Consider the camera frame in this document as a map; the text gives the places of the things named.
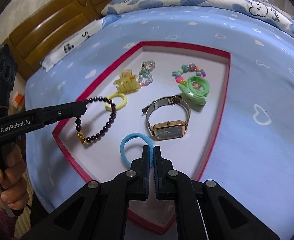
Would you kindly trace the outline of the person's left hand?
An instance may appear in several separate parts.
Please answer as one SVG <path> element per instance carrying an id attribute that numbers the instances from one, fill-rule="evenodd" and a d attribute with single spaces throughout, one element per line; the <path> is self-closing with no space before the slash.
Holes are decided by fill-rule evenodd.
<path id="1" fill-rule="evenodd" d="M 4 203 L 13 210 L 23 210 L 29 200 L 27 181 L 23 178 L 26 163 L 16 144 L 13 144 L 7 155 L 6 163 L 7 169 L 0 169 L 0 211 L 5 211 Z"/>

